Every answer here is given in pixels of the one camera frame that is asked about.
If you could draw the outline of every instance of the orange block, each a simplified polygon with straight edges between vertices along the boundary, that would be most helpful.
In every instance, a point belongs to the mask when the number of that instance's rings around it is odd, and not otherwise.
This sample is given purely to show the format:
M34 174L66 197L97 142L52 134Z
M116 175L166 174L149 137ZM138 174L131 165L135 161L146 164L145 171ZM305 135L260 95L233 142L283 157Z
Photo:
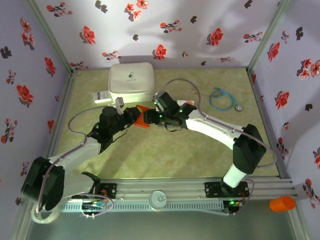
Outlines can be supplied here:
M148 129L150 127L149 123L144 123L144 112L149 110L150 108L146 106L136 105L136 107L140 110L141 114L137 121L135 121L134 125L137 127L141 127L144 129Z

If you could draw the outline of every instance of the white box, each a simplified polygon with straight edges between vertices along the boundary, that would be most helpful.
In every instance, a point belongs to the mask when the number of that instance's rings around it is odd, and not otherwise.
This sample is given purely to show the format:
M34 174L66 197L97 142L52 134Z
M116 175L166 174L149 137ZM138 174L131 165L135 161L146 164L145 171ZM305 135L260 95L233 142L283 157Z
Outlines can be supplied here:
M111 66L108 90L112 100L124 103L151 101L155 95L154 68L149 62L120 63Z

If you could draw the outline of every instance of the orange object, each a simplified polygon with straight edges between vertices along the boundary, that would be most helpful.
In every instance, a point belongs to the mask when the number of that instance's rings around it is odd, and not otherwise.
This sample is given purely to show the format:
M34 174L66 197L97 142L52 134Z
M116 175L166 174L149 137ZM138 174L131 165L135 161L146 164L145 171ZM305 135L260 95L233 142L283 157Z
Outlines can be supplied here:
M148 108L146 106L141 106L141 105L136 105L136 107L140 110L141 114L140 114L138 120L135 121L134 125L137 126L137 127L148 129L150 127L150 124L149 123L144 123L144 112L147 111L150 108Z
M282 196L269 202L269 207L274 212L284 212L294 209L296 201L290 196Z

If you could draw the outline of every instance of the floral wallpaper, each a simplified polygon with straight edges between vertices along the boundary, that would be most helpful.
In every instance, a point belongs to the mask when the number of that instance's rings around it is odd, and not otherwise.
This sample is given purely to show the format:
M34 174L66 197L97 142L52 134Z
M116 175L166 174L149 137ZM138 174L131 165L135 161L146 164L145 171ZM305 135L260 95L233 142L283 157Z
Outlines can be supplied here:
M230 68L248 66L279 0L35 2L73 69Z
M292 1L251 72L312 240L320 236L319 6L317 0Z
M0 238L7 240L24 201L23 182L54 128L68 73L24 1L3 2L0 15Z

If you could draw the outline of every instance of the small white box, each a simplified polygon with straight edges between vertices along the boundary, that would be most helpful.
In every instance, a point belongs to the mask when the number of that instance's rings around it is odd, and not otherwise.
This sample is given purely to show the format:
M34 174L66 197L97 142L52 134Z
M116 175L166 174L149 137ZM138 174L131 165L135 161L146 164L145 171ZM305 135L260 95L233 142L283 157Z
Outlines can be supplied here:
M108 90L112 100L124 103L151 101L155 95L154 68L149 62L120 63L111 66Z

